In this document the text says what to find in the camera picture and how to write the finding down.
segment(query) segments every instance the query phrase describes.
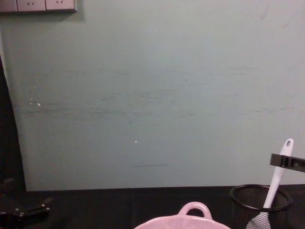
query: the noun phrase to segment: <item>light green wall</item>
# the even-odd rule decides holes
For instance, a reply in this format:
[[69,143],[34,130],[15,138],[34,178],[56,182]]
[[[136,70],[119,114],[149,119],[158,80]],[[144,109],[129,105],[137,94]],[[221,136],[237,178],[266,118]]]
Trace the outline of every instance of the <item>light green wall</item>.
[[28,190],[268,184],[287,138],[305,157],[303,10],[84,0],[2,16]]

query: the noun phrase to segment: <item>mesh pencil holder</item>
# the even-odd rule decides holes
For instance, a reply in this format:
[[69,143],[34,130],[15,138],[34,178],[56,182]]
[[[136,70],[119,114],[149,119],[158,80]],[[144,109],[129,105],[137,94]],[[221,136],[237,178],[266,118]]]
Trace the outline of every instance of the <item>mesh pencil holder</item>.
[[241,185],[231,189],[232,229],[257,229],[248,224],[255,217],[260,229],[287,229],[287,210],[292,205],[292,198],[278,190],[271,208],[263,208],[268,190],[268,186],[262,185]]

